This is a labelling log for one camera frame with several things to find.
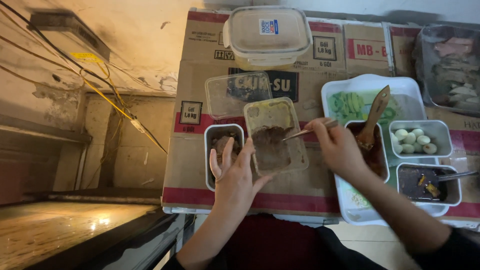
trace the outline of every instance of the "container lid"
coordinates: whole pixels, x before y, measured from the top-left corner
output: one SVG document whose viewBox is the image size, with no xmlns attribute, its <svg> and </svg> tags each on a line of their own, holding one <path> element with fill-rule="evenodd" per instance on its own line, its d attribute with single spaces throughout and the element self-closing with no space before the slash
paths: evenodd
<svg viewBox="0 0 480 270">
<path fill-rule="evenodd" d="M 228 32 L 232 49 L 241 53 L 296 52 L 312 43 L 305 14 L 282 6 L 234 9 L 228 19 Z"/>
<path fill-rule="evenodd" d="M 213 119 L 243 116 L 250 102 L 272 98 L 270 81 L 264 71 L 231 74 L 205 81 L 207 105 Z"/>
</svg>

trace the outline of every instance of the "right hand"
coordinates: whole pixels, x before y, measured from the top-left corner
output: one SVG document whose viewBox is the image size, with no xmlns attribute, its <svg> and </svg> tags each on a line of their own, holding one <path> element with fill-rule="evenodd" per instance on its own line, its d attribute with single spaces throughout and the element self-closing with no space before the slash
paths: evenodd
<svg viewBox="0 0 480 270">
<path fill-rule="evenodd" d="M 306 130 L 312 130 L 317 135 L 322 149 L 322 156 L 327 166 L 346 181 L 358 178 L 370 168 L 363 160 L 357 141 L 352 132 L 337 125 L 327 130 L 324 123 L 330 119 L 317 118 L 306 124 Z"/>
</svg>

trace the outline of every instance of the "white plastic tray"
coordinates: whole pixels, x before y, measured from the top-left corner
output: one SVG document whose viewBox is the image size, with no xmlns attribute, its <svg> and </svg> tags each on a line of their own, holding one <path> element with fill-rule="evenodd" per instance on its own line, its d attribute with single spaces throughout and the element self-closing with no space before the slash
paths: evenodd
<svg viewBox="0 0 480 270">
<path fill-rule="evenodd" d="M 362 92 L 371 94 L 372 90 L 380 91 L 386 85 L 390 85 L 391 99 L 395 101 L 398 114 L 394 120 L 426 120 L 427 115 L 423 107 L 422 98 L 418 84 L 411 78 L 406 77 L 382 77 L 373 74 L 365 74 L 345 81 L 335 81 L 326 83 L 322 87 L 322 102 L 324 105 L 325 117 L 335 118 L 331 114 L 327 99 L 335 93 L 356 92 L 361 95 Z M 365 107 L 369 108 L 369 103 L 365 100 Z M 391 139 L 388 133 L 388 125 L 382 125 L 384 145 L 390 145 Z M 393 153 L 390 147 L 386 147 L 388 167 L 390 170 L 390 179 L 386 183 L 392 188 L 397 188 L 396 167 L 402 162 L 435 164 L 438 165 L 438 158 L 412 158 L 399 159 Z M 387 226 L 386 222 L 373 209 L 370 203 L 349 183 L 335 175 L 335 184 L 338 194 L 338 203 L 343 219 L 354 225 L 378 224 Z M 444 205 L 426 205 L 416 204 L 417 207 L 425 210 L 434 217 L 443 216 L 448 211 L 448 206 Z"/>
</svg>

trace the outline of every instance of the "black sleeve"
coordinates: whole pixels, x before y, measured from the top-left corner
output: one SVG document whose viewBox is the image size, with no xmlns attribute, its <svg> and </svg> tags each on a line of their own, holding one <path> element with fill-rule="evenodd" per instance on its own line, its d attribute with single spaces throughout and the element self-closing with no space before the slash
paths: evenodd
<svg viewBox="0 0 480 270">
<path fill-rule="evenodd" d="M 453 229 L 447 242 L 429 254 L 411 254 L 423 270 L 480 269 L 480 245 Z"/>
<path fill-rule="evenodd" d="M 177 255 L 170 258 L 167 263 L 162 267 L 162 270 L 185 270 L 183 266 L 177 260 Z"/>
</svg>

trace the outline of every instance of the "wooden spatula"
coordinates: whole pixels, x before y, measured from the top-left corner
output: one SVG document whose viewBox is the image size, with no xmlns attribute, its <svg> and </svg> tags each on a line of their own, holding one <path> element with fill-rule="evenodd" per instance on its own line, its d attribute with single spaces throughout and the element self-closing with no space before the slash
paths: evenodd
<svg viewBox="0 0 480 270">
<path fill-rule="evenodd" d="M 375 97 L 368 113 L 368 119 L 362 131 L 357 135 L 357 144 L 360 148 L 370 150 L 374 143 L 373 131 L 377 125 L 380 116 L 384 112 L 390 100 L 390 86 L 385 86 Z"/>
</svg>

